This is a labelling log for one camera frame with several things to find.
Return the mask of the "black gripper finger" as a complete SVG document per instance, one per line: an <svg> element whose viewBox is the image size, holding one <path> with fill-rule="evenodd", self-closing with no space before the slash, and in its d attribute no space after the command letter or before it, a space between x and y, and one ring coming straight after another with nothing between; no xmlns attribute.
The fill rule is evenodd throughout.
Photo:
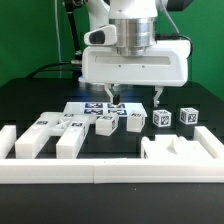
<svg viewBox="0 0 224 224"><path fill-rule="evenodd" d="M104 89L109 96L110 103L113 105L118 105L120 103L120 96L116 94L115 90L113 89L113 85L105 84Z"/></svg>
<svg viewBox="0 0 224 224"><path fill-rule="evenodd" d="M155 86L155 96L153 97L153 105L154 107L158 107L160 104L159 98L161 94L163 93L163 86Z"/></svg>

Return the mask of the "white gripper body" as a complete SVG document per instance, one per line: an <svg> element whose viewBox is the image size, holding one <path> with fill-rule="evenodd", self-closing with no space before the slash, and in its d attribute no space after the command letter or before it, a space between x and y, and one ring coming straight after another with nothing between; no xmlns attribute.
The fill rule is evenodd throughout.
<svg viewBox="0 0 224 224"><path fill-rule="evenodd" d="M88 83L183 86L188 79L188 40L162 40L143 56L121 56L115 47L87 47L82 73Z"/></svg>

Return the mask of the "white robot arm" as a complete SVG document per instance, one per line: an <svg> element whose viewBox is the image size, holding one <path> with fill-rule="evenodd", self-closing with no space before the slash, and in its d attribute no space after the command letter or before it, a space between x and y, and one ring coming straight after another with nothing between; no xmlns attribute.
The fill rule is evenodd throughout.
<svg viewBox="0 0 224 224"><path fill-rule="evenodd" d="M89 0L90 31L84 35L82 74L88 83L102 84L113 104L115 84L153 86L154 103L165 86L182 86L188 79L192 42L178 30L159 34L160 11L186 9L193 0Z"/></svg>

